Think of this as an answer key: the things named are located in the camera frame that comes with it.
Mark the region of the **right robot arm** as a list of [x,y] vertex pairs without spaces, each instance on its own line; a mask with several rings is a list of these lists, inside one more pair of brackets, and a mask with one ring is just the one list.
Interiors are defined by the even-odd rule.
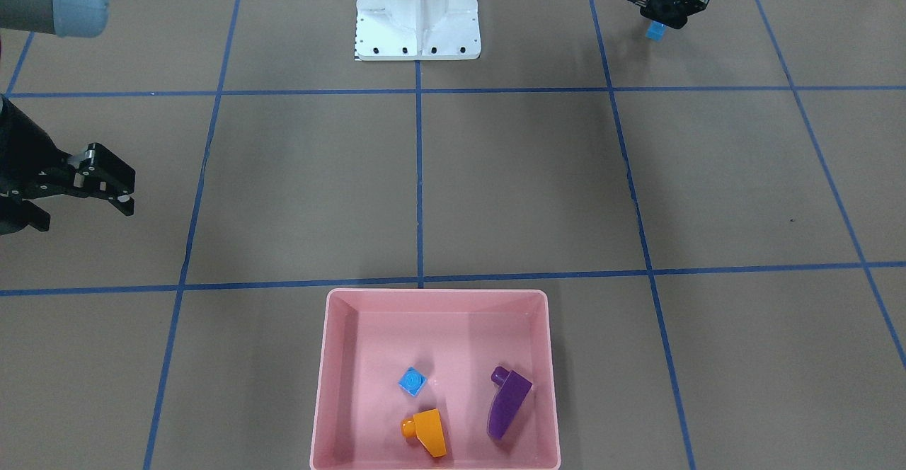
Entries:
[[[56,37],[98,37],[109,19],[109,0],[2,0],[1,6],[3,29]],[[35,202],[58,195],[100,199],[130,217],[135,181],[135,170],[104,145],[90,143],[81,153],[65,153],[9,97],[2,97],[2,234],[26,227],[48,231],[50,215]]]

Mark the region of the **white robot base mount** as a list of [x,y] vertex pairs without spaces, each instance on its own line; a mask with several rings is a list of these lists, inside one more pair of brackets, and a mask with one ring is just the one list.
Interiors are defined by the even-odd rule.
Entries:
[[356,0],[354,58],[363,62],[479,58],[478,0]]

